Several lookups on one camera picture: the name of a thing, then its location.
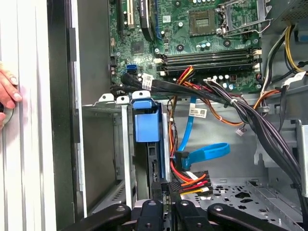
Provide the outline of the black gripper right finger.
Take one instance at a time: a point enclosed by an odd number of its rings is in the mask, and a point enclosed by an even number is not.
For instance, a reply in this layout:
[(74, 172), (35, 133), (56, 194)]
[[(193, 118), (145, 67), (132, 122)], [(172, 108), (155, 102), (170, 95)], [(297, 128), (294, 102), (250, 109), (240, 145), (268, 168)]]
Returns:
[(296, 223), (269, 208), (250, 208), (261, 205), (251, 197), (227, 203), (212, 203), (205, 210), (198, 201), (181, 199), (176, 182), (168, 184), (175, 231), (295, 231)]

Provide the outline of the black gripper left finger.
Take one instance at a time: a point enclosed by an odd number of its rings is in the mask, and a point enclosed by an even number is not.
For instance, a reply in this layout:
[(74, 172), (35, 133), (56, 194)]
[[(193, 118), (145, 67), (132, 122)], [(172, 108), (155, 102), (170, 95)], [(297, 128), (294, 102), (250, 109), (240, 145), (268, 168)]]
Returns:
[(152, 197), (138, 200), (131, 209), (125, 204), (113, 204), (78, 221), (64, 231), (162, 231), (164, 207), (162, 184), (152, 183)]

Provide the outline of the person's hand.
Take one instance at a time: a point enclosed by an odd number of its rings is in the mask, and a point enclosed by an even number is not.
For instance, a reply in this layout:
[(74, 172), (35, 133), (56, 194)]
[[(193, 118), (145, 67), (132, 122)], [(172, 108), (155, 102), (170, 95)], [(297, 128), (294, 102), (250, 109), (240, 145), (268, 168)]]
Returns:
[(0, 63), (0, 103), (7, 109), (14, 109), (22, 101), (22, 95), (17, 89), (17, 77), (3, 62)]

